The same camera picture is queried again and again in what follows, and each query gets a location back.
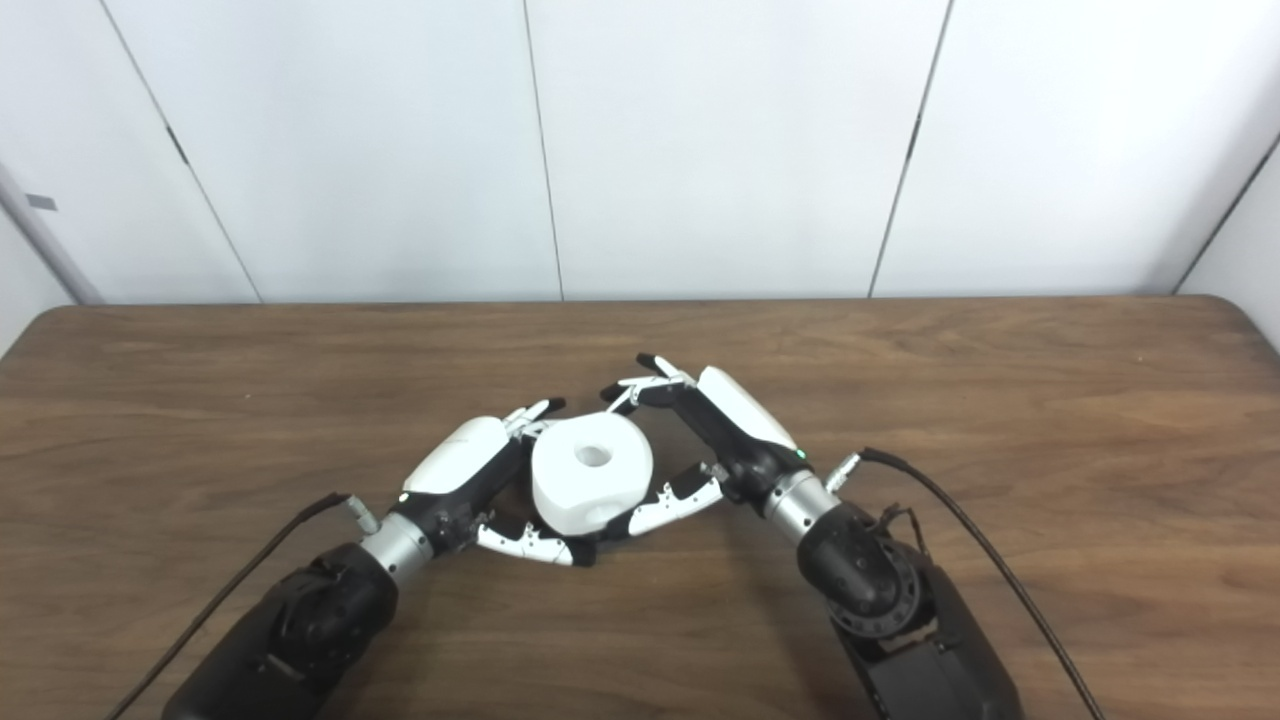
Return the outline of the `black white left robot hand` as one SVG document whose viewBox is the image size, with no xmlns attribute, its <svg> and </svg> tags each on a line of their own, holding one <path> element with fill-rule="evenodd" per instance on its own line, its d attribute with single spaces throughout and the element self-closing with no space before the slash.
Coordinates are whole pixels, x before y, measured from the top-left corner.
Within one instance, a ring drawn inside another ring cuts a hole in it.
<svg viewBox="0 0 1280 720">
<path fill-rule="evenodd" d="M 532 446 L 563 398 L 544 398 L 503 418 L 476 416 L 438 445 L 410 474 L 378 530 L 360 546 L 398 584 L 434 559 L 479 547 L 515 559 L 591 568 L 596 547 L 535 521 L 521 528 L 492 510 L 497 496 L 530 469 Z"/>
</svg>

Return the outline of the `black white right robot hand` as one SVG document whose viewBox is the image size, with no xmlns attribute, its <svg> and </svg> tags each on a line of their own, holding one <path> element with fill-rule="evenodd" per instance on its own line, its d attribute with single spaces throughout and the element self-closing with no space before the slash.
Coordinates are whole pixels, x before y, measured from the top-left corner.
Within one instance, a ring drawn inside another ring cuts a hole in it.
<svg viewBox="0 0 1280 720">
<path fill-rule="evenodd" d="M 655 500 L 628 515 L 626 536 L 640 536 L 690 518 L 722 498 L 748 505 L 792 543 L 831 503 L 806 493 L 817 477 L 792 436 L 727 372 L 705 366 L 699 375 L 667 359 L 639 354 L 648 375 L 623 378 L 600 392 L 609 413 L 669 409 L 714 454 L 666 482 Z"/>
</svg>

